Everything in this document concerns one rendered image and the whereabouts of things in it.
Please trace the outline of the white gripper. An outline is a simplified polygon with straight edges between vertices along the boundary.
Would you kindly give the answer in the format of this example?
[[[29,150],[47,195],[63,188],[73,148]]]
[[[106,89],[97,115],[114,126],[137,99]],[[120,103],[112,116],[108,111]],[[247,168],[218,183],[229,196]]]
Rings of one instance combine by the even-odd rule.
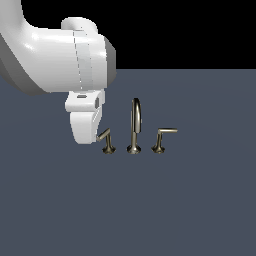
[[[78,144],[91,144],[96,141],[104,103],[104,90],[69,92],[65,109],[70,114],[71,130]]]

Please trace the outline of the brass faucet handle angled lever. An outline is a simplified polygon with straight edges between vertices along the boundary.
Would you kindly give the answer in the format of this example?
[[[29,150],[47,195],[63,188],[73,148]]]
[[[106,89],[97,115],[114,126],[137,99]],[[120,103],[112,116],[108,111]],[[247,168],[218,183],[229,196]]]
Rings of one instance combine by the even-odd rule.
[[[107,128],[104,132],[97,136],[97,141],[100,142],[103,139],[106,139],[106,146],[102,149],[104,154],[113,154],[116,151],[116,148],[111,144],[111,135],[110,129]]]

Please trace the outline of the brass arched faucet spout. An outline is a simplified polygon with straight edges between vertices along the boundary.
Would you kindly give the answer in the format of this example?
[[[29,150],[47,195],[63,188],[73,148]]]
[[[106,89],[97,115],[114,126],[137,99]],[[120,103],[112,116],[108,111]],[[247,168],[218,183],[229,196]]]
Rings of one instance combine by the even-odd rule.
[[[129,154],[138,154],[141,148],[137,144],[137,134],[141,132],[141,103],[138,98],[132,100],[131,144],[127,147]]]

